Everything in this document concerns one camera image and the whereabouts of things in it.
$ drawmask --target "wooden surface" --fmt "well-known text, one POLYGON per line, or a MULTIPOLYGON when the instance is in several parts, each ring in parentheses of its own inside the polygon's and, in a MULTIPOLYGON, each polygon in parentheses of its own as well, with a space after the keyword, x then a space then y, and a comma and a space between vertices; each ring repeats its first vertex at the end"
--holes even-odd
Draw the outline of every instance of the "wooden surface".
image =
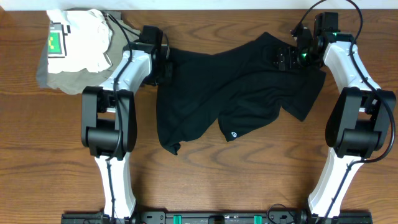
MULTIPOLYGON (((172 47, 217 53, 267 31, 289 35, 305 11, 130 11, 128 23, 159 26, 172 47)), ((313 27, 316 13, 305 23, 313 27)), ((343 32, 356 33, 355 11, 339 11, 343 32)), ((359 54, 373 79, 398 90, 398 11, 364 10, 359 54)), ((0 12, 0 222, 59 223, 66 211, 104 206, 99 169, 80 142, 81 96, 41 90, 35 72, 47 38, 45 12, 0 12)), ((338 98, 328 71, 304 122, 281 110, 272 124, 227 143, 213 124, 178 156, 157 139, 156 89, 136 95, 138 139, 131 180, 143 207, 170 211, 267 210, 274 203, 302 207, 326 161, 325 125, 338 98)), ((369 209, 375 223, 398 222, 398 146, 364 165, 343 201, 369 209)))

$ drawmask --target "black garment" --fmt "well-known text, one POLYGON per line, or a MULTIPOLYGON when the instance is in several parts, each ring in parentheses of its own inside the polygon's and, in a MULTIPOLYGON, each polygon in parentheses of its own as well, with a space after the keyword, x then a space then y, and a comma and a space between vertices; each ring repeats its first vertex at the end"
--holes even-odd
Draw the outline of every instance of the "black garment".
POLYGON ((303 121, 325 81, 317 68, 281 72, 277 50, 289 45, 263 33, 216 55, 170 51, 173 81, 157 92, 160 144, 177 155, 180 141, 198 139, 218 118, 227 141, 273 122, 283 107, 303 121))

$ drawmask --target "white wall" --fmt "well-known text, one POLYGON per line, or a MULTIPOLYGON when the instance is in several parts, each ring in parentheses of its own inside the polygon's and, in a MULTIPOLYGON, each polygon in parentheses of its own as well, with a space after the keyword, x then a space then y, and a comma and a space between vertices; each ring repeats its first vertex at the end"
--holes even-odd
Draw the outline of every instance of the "white wall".
MULTIPOLYGON (((0 0, 5 10, 96 9, 308 9, 318 0, 0 0)), ((361 9, 398 9, 398 0, 354 0, 361 9)), ((352 9, 345 0, 328 0, 317 9, 352 9)))

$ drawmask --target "gray cloth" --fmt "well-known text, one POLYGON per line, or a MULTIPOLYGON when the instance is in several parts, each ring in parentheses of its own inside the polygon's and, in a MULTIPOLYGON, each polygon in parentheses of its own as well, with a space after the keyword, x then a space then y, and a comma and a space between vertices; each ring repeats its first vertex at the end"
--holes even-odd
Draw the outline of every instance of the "gray cloth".
MULTIPOLYGON (((118 22, 122 26, 139 35, 138 30, 130 28, 122 20, 118 20, 118 22)), ((107 23, 109 25, 109 28, 113 31, 111 43, 109 45, 108 51, 106 51, 106 54, 108 54, 108 57, 112 62, 112 66, 110 68, 98 73, 89 72, 87 69, 83 69, 79 72, 60 72, 58 74, 48 73, 48 43, 46 42, 36 74, 36 80, 39 84, 39 87, 50 87, 54 89, 59 88, 67 94, 74 95, 81 93, 84 88, 86 88, 86 86, 99 85, 103 83, 108 77, 110 77, 122 60, 123 47, 127 45, 127 42, 123 32, 120 30, 117 24, 110 20, 107 20, 107 23)), ((126 32, 126 34, 129 37, 130 41, 138 39, 137 35, 134 35, 130 32, 126 32)))

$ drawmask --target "crumpled white fabric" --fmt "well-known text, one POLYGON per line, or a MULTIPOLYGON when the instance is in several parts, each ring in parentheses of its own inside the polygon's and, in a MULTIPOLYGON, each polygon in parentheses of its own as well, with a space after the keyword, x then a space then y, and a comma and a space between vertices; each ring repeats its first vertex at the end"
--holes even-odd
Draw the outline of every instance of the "crumpled white fabric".
POLYGON ((89 72, 101 72, 112 66, 106 51, 112 38, 102 13, 96 9, 88 11, 48 10, 53 22, 59 22, 70 33, 65 35, 67 55, 64 58, 49 57, 49 73, 78 72, 87 68, 89 72))

